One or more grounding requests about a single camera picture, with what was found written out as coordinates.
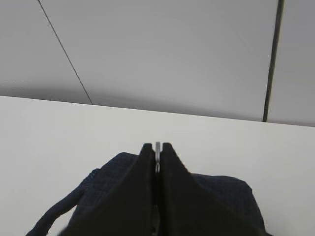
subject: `gap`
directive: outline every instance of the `gap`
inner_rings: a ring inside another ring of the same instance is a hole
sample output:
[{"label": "gap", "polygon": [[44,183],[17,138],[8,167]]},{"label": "gap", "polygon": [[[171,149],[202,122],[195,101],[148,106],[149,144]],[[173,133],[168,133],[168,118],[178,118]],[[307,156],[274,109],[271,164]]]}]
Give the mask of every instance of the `gap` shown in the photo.
[{"label": "gap", "polygon": [[64,47],[63,47],[63,44],[61,43],[61,41],[60,41],[60,39],[59,39],[59,37],[58,37],[56,31],[55,31],[55,28],[54,28],[53,25],[51,24],[51,22],[50,22],[50,20],[49,20],[49,18],[48,18],[48,16],[47,16],[47,14],[46,14],[46,11],[44,10],[44,7],[43,7],[43,5],[41,4],[40,0],[38,0],[38,3],[39,3],[41,9],[42,9],[43,12],[44,12],[44,14],[45,14],[45,16],[46,16],[46,18],[47,18],[47,20],[48,20],[48,22],[49,22],[49,24],[50,24],[50,27],[53,29],[54,34],[55,34],[56,38],[58,39],[58,41],[59,41],[59,43],[60,43],[60,46],[61,46],[62,49],[63,49],[63,52],[65,53],[66,57],[68,58],[68,61],[70,62],[71,66],[72,66],[72,69],[74,70],[74,73],[76,74],[77,78],[79,79],[80,84],[82,85],[82,88],[84,89],[85,94],[87,95],[87,97],[88,97],[88,99],[89,99],[91,105],[93,105],[93,102],[92,102],[90,96],[88,95],[88,92],[86,91],[86,89],[85,89],[85,87],[84,87],[84,85],[83,85],[83,83],[82,83],[82,81],[81,81],[81,79],[80,79],[80,77],[79,77],[77,71],[74,69],[74,66],[73,66],[73,64],[72,64],[72,62],[71,62],[71,60],[70,60],[70,58],[69,58],[69,56],[68,56],[68,53],[65,51],[65,49],[64,49]]},{"label": "gap", "polygon": [[262,122],[267,122],[267,118],[268,118],[270,95],[271,95],[272,81],[273,81],[274,71],[275,71],[275,63],[276,63],[276,56],[277,56],[278,41],[279,41],[279,34],[280,34],[283,9],[284,9],[284,0],[279,0],[278,1],[278,7],[277,7],[274,38],[273,38],[273,42],[272,42],[272,50],[271,50],[271,58],[270,58],[270,65],[269,65],[268,82],[267,82],[267,91],[266,91],[264,115],[262,118]]}]

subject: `fabric bag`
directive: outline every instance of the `fabric bag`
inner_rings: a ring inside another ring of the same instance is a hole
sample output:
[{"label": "fabric bag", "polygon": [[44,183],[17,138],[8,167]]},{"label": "fabric bag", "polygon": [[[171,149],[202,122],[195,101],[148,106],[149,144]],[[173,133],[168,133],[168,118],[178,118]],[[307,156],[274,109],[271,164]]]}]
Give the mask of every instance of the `fabric bag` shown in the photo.
[{"label": "fabric bag", "polygon": [[170,143],[122,152],[93,170],[26,236],[45,236],[77,206],[59,236],[270,236],[248,184],[190,173]]}]

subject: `dark blue fabric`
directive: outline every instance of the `dark blue fabric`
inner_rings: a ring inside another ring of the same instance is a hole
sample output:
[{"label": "dark blue fabric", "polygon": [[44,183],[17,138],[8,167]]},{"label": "dark blue fabric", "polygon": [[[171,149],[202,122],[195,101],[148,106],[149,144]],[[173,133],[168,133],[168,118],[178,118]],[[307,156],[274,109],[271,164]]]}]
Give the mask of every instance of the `dark blue fabric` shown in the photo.
[{"label": "dark blue fabric", "polygon": [[[54,221],[75,205],[77,205],[77,208],[69,224],[88,211],[93,210],[93,207],[106,198],[107,194],[124,178],[136,157],[137,155],[122,152],[101,169],[93,170],[77,188],[52,206],[27,236],[46,235]],[[191,175],[202,188],[217,198],[226,208],[265,232],[259,207],[252,194],[252,189],[246,182],[228,176]]]}]

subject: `tabletop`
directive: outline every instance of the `tabletop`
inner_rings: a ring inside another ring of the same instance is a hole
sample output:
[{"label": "tabletop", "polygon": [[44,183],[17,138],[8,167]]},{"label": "tabletop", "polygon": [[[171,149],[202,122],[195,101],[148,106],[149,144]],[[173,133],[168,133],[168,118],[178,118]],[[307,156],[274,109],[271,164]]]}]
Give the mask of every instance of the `tabletop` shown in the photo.
[{"label": "tabletop", "polygon": [[118,153],[170,142],[191,173],[246,181],[268,233],[311,236],[314,140],[314,127],[0,96],[0,235],[25,235]]}]

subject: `white surface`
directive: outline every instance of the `white surface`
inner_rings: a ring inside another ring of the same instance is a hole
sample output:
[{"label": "white surface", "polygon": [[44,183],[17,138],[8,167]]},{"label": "white surface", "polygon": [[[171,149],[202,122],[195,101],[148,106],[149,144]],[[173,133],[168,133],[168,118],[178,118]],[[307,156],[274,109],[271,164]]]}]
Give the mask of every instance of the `white surface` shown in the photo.
[{"label": "white surface", "polygon": [[269,122],[315,126],[315,1],[285,0]]},{"label": "white surface", "polygon": [[246,181],[272,235],[314,235],[315,128],[11,97],[0,109],[0,235],[25,235],[93,169],[155,141],[192,173]]},{"label": "white surface", "polygon": [[94,104],[262,120],[276,0],[42,0]]},{"label": "white surface", "polygon": [[89,103],[36,0],[0,1],[0,95]]}]

